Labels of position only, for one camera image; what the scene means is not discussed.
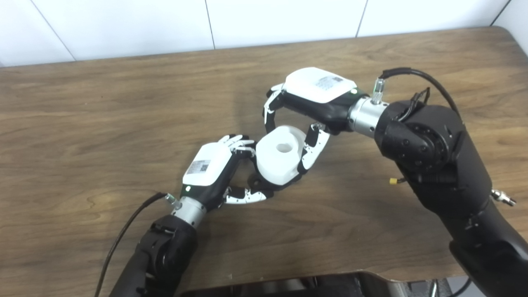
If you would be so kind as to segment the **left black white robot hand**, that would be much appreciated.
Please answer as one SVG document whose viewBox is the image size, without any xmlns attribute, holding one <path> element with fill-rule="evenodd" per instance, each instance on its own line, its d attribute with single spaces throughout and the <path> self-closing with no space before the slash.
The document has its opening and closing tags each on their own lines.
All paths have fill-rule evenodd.
<svg viewBox="0 0 528 297">
<path fill-rule="evenodd" d="M 182 179 L 180 196 L 191 198 L 207 212 L 221 205 L 249 204 L 272 198 L 272 191 L 258 191 L 231 184 L 242 160 L 256 160 L 256 141 L 243 134 L 228 134 L 204 144 Z"/>
</svg>

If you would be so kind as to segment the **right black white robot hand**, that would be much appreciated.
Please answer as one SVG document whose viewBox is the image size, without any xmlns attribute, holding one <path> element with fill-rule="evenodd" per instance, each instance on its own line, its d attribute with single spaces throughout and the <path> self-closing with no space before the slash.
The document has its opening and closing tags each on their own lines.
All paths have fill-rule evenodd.
<svg viewBox="0 0 528 297">
<path fill-rule="evenodd" d="M 350 112 L 367 96 L 356 83 L 329 71 L 308 67 L 287 75 L 285 82 L 266 93 L 263 117 L 266 132 L 276 128 L 275 115 L 287 108 L 314 120 L 302 143 L 299 174 L 306 174 L 331 135 L 352 132 Z"/>
</svg>

